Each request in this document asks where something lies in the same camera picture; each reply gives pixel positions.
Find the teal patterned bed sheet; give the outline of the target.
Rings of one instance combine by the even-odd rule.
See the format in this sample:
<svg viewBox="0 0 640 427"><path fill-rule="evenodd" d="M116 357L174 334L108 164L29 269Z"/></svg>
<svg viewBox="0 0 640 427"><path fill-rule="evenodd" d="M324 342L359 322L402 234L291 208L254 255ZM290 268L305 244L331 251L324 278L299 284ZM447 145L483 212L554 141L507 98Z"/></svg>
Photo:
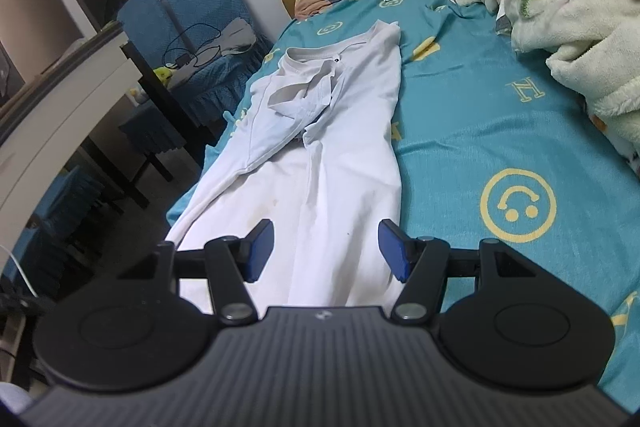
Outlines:
<svg viewBox="0 0 640 427"><path fill-rule="evenodd" d="M479 5L343 0L288 25L248 80L213 165L250 106L254 81L291 48L319 49L376 22L400 29L401 78L390 143L401 181L397 223L454 247L497 237L597 303L615 347L602 389L639 405L639 181L550 75L541 53L514 54Z"/></svg>

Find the brown cardboard box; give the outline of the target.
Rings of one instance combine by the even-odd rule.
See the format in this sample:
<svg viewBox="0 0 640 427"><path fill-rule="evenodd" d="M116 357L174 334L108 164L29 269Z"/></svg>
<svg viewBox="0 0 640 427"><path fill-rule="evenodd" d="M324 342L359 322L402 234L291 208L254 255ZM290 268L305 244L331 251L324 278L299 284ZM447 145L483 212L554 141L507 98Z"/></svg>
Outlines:
<svg viewBox="0 0 640 427"><path fill-rule="evenodd" d="M24 83L82 38L62 0L0 0L0 9L1 45Z"/></svg>

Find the white desk with black legs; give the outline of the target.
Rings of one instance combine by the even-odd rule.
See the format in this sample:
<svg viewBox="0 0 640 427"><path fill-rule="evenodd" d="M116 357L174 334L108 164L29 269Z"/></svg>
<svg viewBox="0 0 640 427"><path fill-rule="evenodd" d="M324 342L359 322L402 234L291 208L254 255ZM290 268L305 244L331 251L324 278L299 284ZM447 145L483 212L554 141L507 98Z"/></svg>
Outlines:
<svg viewBox="0 0 640 427"><path fill-rule="evenodd" d="M75 150L143 78L110 23L1 109L1 260Z"/></svg>

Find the grey cloth on chair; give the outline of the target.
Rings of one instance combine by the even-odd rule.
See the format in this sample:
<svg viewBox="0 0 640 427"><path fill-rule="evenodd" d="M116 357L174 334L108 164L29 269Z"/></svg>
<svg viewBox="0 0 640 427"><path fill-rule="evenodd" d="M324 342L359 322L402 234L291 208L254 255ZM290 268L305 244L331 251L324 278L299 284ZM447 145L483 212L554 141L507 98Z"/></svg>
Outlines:
<svg viewBox="0 0 640 427"><path fill-rule="evenodd" d="M176 40L182 46L172 44L166 48L166 66L182 78L189 78L220 58L250 51L257 36L246 20L235 17L224 29L210 23L194 23L181 31Z"/></svg>

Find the blue covered chair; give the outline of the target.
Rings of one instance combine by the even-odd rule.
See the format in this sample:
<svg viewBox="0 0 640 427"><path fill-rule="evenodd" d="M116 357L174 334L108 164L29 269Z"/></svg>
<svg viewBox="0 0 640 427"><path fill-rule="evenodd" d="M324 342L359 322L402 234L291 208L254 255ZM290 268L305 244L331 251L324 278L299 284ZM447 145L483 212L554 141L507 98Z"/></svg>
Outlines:
<svg viewBox="0 0 640 427"><path fill-rule="evenodd" d="M210 23L224 29L235 17L242 17L252 26L257 43L250 51L227 56L213 62L189 78L182 78L171 94L199 126L207 126L222 117L226 110L233 113L243 98L247 80L262 66L271 49L271 42L260 29L244 0L166 0L172 20L181 31L194 23Z"/></svg>
<svg viewBox="0 0 640 427"><path fill-rule="evenodd" d="M142 72L140 80L128 94L136 106L134 113L119 126L131 145L167 180L171 175L160 163L158 155L183 144L180 133L156 107L145 92L148 79L153 76L159 86L162 82L154 70L165 65L163 56L168 44L178 36L178 30L160 0L128 0L117 13L117 21L126 32L126 55Z"/></svg>

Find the yellow green toy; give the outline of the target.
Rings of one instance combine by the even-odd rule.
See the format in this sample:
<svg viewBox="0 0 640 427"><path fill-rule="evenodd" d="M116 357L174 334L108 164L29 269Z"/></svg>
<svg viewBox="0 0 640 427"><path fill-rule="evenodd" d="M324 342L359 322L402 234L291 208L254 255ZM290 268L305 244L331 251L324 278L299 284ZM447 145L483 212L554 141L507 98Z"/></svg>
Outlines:
<svg viewBox="0 0 640 427"><path fill-rule="evenodd" d="M154 74L163 86L167 86L172 77L172 70L168 67L154 69Z"/></svg>

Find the white t-shirt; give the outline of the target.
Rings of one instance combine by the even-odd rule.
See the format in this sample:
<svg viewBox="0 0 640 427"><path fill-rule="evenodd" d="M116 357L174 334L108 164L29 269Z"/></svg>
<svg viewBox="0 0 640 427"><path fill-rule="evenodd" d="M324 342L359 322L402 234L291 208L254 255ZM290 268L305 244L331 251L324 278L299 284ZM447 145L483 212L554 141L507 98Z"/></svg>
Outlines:
<svg viewBox="0 0 640 427"><path fill-rule="evenodd" d="M201 177L168 239L182 251L274 226L248 290L256 307L392 304L400 284L378 248L397 220L390 143L401 78L397 24L319 49L291 48L250 88L250 106Z"/></svg>

